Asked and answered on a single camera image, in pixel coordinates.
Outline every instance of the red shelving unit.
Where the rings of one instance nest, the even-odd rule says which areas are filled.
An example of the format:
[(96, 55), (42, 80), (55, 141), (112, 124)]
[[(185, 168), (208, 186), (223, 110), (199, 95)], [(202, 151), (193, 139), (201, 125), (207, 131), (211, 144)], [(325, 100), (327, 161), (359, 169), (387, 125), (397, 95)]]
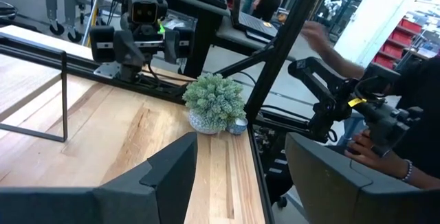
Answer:
[(377, 52), (373, 62), (393, 69), (394, 64), (402, 58), (404, 48), (410, 47), (413, 37), (419, 35), (420, 32), (420, 25), (402, 19)]

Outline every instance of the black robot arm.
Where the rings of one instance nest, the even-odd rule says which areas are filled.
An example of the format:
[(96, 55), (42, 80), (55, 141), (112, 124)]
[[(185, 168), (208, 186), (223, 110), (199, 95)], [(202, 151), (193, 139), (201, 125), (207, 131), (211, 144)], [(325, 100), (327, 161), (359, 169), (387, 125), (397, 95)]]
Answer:
[[(318, 103), (314, 104), (312, 119), (309, 121), (309, 131), (317, 141), (326, 142), (328, 132), (335, 121), (350, 117), (351, 108), (346, 100), (351, 93), (351, 87), (356, 80), (345, 80), (332, 72), (320, 59), (309, 57), (296, 60), (289, 65), (288, 72), (299, 79), (316, 96)], [(314, 74), (318, 74), (327, 84), (325, 86)]]
[[(291, 63), (288, 71), (319, 99), (319, 103), (313, 106), (315, 115), (309, 122), (311, 133), (325, 137), (334, 121), (347, 119), (351, 109), (355, 109), (365, 117), (375, 143), (373, 151), (379, 156), (384, 156), (398, 144), (423, 112), (419, 107), (395, 109), (380, 98), (384, 95), (378, 93), (393, 84), (400, 75), (375, 63), (366, 68), (360, 80), (344, 79), (320, 59), (312, 57)], [(317, 73), (327, 87), (313, 73)]]

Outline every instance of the bracelet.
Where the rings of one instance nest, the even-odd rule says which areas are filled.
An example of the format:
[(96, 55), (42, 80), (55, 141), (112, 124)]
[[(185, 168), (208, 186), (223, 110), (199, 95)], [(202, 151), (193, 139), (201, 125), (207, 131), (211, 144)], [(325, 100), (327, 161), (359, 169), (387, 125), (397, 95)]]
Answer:
[(413, 163), (409, 159), (405, 159), (405, 161), (408, 163), (408, 172), (406, 173), (406, 176), (401, 180), (403, 182), (408, 182), (408, 180), (411, 177), (411, 174), (413, 173)]

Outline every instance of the wood grain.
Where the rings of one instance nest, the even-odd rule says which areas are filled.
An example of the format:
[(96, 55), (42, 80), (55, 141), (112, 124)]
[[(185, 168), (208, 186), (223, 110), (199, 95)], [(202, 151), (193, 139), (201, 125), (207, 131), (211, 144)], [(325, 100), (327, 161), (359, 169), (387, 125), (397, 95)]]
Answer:
[(0, 122), (60, 79), (58, 70), (0, 55)]
[[(0, 32), (61, 49), (67, 43), (78, 55), (89, 51), (17, 27)], [(60, 135), (60, 93), (59, 84), (50, 87), (5, 122)], [(0, 186), (99, 186), (193, 131), (182, 105), (74, 76), (68, 76), (67, 101), (69, 139), (64, 144), (0, 133)], [(264, 223), (248, 134), (197, 138), (197, 169), (185, 223)]]

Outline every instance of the yellow tag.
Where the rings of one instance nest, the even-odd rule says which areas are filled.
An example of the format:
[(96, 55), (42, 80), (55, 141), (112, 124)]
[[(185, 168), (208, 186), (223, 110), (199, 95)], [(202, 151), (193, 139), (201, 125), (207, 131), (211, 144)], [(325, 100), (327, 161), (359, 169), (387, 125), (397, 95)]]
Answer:
[(363, 103), (363, 102), (366, 102), (366, 99), (359, 99), (359, 98), (352, 99), (349, 101), (349, 106), (354, 107), (355, 105), (357, 105), (359, 103)]

